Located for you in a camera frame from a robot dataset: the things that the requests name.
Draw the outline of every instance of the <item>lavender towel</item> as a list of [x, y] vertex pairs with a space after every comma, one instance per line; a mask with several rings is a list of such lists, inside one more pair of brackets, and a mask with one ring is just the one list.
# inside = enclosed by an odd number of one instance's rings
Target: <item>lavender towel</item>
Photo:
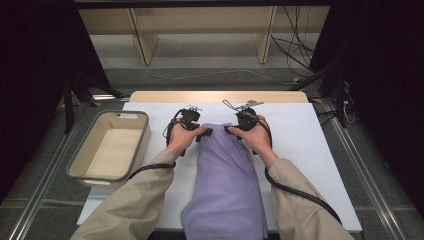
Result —
[[267, 225], [251, 150], [224, 125], [202, 137], [196, 189], [181, 213], [188, 240], [262, 240]]

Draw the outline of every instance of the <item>person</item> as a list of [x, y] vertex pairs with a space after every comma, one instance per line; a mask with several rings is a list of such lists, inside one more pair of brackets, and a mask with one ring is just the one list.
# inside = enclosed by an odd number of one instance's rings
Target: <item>person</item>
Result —
[[[266, 124], [263, 116], [258, 116]], [[206, 131], [193, 131], [176, 124], [169, 145], [150, 164], [172, 164], [190, 146], [193, 139]], [[262, 159], [274, 181], [299, 189], [322, 200], [312, 183], [288, 159], [278, 157], [270, 146], [266, 130], [257, 124], [250, 131], [229, 127]], [[139, 172], [103, 201], [77, 229], [71, 240], [80, 239], [147, 239], [161, 215], [165, 192], [174, 178], [173, 169], [150, 169]], [[272, 187], [274, 212], [281, 239], [344, 240], [353, 239], [343, 226], [323, 207], [302, 197]]]

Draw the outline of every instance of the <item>beige jacket sleeve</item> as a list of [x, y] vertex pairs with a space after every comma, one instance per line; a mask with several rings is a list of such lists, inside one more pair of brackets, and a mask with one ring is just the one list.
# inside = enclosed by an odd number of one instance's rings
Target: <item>beige jacket sleeve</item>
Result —
[[[171, 164], [176, 158], [164, 150], [151, 163]], [[165, 191], [173, 179], [173, 169], [138, 173], [100, 204], [71, 239], [147, 239], [156, 227]]]
[[[325, 199], [287, 159], [277, 159], [268, 171], [274, 181]], [[352, 236], [318, 204], [272, 187], [272, 201], [281, 239], [344, 240]]]

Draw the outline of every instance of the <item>white table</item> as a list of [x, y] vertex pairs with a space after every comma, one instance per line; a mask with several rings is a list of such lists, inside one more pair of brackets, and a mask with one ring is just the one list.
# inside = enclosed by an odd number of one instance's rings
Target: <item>white table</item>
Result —
[[[193, 103], [126, 103], [124, 110], [144, 111], [149, 115], [152, 137], [144, 158], [147, 164], [166, 147], [162, 133], [170, 119], [181, 108]], [[222, 103], [197, 103], [203, 111], [199, 123], [237, 124], [235, 111]], [[309, 103], [266, 103], [254, 107], [258, 114], [266, 116], [273, 135], [274, 151], [288, 158], [307, 176], [330, 206], [338, 213], [343, 226], [351, 233], [362, 231], [351, 201], [344, 188], [328, 144], [321, 130], [315, 111]], [[174, 182], [166, 192], [165, 206], [158, 229], [181, 230], [180, 213], [190, 201], [196, 177], [197, 144], [186, 151], [184, 159], [177, 161]], [[260, 190], [265, 207], [269, 231], [277, 231], [271, 202], [271, 187], [264, 176], [264, 165], [253, 156]], [[78, 220], [81, 224], [88, 215], [113, 190], [92, 188]]]

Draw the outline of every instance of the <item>beige container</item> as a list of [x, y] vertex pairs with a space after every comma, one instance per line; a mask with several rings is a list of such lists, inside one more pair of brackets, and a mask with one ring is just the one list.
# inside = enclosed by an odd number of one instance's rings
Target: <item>beige container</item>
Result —
[[144, 112], [101, 112], [68, 164], [67, 174], [86, 186], [119, 188], [141, 167], [150, 135]]

